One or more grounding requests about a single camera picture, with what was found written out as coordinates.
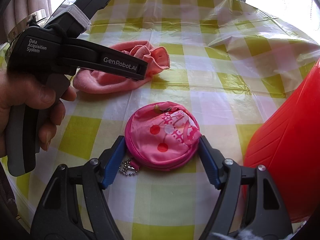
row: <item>screw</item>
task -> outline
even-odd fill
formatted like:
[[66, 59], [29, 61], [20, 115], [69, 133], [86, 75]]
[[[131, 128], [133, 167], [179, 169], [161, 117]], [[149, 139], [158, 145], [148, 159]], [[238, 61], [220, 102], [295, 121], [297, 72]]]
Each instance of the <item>screw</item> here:
[[63, 171], [66, 168], [66, 166], [64, 164], [60, 164], [58, 166], [58, 170]]
[[232, 165], [232, 164], [233, 164], [233, 159], [226, 158], [226, 159], [224, 160], [224, 163], [225, 163], [226, 165]]
[[92, 164], [92, 165], [97, 165], [98, 162], [99, 162], [99, 160], [97, 158], [93, 158], [90, 160], [90, 164]]
[[259, 171], [265, 171], [266, 170], [266, 167], [262, 164], [258, 165], [258, 170]]

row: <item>pink coin purse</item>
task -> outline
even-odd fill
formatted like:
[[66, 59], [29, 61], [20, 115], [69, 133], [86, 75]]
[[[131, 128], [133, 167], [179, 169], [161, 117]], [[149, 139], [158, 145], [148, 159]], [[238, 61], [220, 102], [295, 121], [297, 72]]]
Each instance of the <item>pink coin purse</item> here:
[[187, 163], [195, 154], [201, 133], [193, 115], [173, 102], [138, 109], [125, 128], [125, 142], [133, 156], [130, 165], [169, 171]]

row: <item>pink towel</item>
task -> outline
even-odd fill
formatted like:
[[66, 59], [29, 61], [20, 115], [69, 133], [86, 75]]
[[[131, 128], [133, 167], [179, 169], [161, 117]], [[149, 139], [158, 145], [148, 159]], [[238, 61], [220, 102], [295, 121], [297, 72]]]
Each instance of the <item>pink towel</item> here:
[[146, 78], [133, 80], [97, 70], [80, 69], [73, 79], [76, 89], [90, 94], [108, 94], [136, 89], [152, 80], [152, 76], [170, 68], [169, 55], [164, 47], [154, 48], [149, 41], [127, 41], [111, 46], [148, 62]]
[[160, 102], [138, 109], [125, 127], [130, 165], [169, 171], [186, 164], [198, 149], [201, 133], [194, 116], [183, 106]]

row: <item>yellow and white checkered pattern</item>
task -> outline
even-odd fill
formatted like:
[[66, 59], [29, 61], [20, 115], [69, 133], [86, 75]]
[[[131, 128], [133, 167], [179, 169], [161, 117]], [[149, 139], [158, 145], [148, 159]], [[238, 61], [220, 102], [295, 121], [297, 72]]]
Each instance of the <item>yellow and white checkered pattern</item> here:
[[[242, 164], [252, 134], [320, 57], [320, 46], [306, 34], [237, 0], [111, 0], [80, 38], [105, 46], [149, 40], [166, 47], [171, 69], [134, 91], [78, 92], [75, 102], [64, 102], [66, 117], [49, 151], [37, 154], [35, 170], [9, 175], [28, 224], [58, 164], [82, 165], [98, 157], [123, 134], [129, 117], [150, 103], [184, 105], [211, 145]], [[81, 216], [89, 228], [80, 189]], [[195, 156], [171, 172], [142, 168], [134, 177], [118, 174], [105, 196], [124, 239], [193, 240], [218, 193]], [[240, 201], [234, 228], [242, 208]]]

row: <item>checkered tablecloth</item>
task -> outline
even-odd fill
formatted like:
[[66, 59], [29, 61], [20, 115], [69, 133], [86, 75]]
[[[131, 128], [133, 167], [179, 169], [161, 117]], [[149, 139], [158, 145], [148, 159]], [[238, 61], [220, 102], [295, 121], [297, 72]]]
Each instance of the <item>checkered tablecloth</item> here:
[[[166, 47], [171, 68], [134, 91], [78, 92], [75, 102], [64, 102], [66, 117], [48, 152], [37, 154], [35, 170], [18, 178], [9, 175], [28, 224], [58, 164], [82, 165], [98, 157], [124, 133], [129, 117], [150, 103], [184, 105], [211, 145], [242, 164], [252, 134], [320, 57], [320, 46], [305, 33], [237, 0], [111, 0], [80, 38], [105, 46], [149, 40]], [[89, 228], [80, 187], [78, 193]], [[142, 168], [134, 177], [118, 174], [105, 191], [127, 240], [198, 239], [218, 194], [198, 156], [171, 172]], [[233, 229], [242, 198], [239, 203]]]

